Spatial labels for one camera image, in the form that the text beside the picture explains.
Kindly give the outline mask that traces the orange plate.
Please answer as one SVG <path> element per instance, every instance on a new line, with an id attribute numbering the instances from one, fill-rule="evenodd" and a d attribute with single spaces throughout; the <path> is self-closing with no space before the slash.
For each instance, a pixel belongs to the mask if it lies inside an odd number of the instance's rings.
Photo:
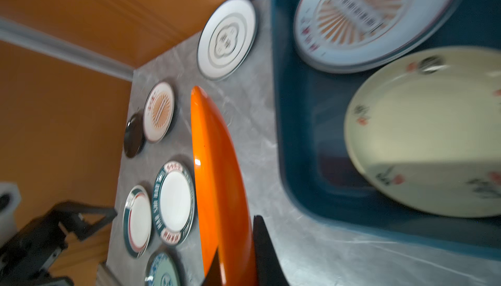
<path id="1" fill-rule="evenodd" d="M 257 285 L 249 207 L 229 130 L 199 86 L 192 89 L 190 113 L 204 274 L 217 249 L 223 285 Z"/>

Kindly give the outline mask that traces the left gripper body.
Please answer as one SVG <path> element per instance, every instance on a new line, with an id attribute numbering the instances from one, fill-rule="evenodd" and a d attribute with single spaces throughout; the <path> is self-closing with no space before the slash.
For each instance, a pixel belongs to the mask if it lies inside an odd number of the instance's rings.
<path id="1" fill-rule="evenodd" d="M 65 232 L 53 218 L 37 218 L 1 247 L 1 285 L 74 285 L 49 268 L 67 249 Z"/>

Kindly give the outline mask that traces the cream yellow plate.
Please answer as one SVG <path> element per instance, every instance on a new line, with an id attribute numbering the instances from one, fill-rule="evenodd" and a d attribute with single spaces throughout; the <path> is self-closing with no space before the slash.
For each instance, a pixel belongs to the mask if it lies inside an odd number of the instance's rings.
<path id="1" fill-rule="evenodd" d="M 500 51 L 441 47 L 405 56 L 351 99 L 344 141 L 357 171 L 407 207 L 500 215 Z"/>

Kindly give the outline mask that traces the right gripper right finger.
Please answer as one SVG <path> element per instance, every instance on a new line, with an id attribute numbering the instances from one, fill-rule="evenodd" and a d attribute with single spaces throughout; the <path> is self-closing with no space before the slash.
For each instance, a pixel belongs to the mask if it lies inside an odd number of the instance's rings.
<path id="1" fill-rule="evenodd" d="M 289 285 L 262 216 L 253 218 L 253 242 L 260 286 Z"/>

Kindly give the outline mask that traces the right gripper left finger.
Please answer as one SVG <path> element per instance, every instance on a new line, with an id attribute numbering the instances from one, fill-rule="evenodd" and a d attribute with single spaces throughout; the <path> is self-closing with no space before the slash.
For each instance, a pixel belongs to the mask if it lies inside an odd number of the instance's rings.
<path id="1" fill-rule="evenodd" d="M 202 286 L 223 286 L 223 279 L 220 272 L 219 251 L 217 249 Z"/>

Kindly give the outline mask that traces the black plate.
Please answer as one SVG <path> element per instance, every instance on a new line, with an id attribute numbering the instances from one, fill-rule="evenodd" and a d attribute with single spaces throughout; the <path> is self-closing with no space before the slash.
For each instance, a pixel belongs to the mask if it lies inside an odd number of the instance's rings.
<path id="1" fill-rule="evenodd" d="M 123 138 L 123 150 L 127 158 L 134 158 L 143 149 L 146 138 L 143 129 L 143 114 L 134 113 L 127 122 Z"/>

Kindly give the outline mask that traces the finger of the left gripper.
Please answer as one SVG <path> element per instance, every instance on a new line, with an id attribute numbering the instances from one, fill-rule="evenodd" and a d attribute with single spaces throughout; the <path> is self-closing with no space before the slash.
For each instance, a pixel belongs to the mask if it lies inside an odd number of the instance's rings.
<path id="1" fill-rule="evenodd" d="M 117 216 L 113 207 L 93 206 L 75 201 L 66 201 L 54 206 L 57 221 L 68 233 L 76 235 L 79 241 L 93 236 Z"/>

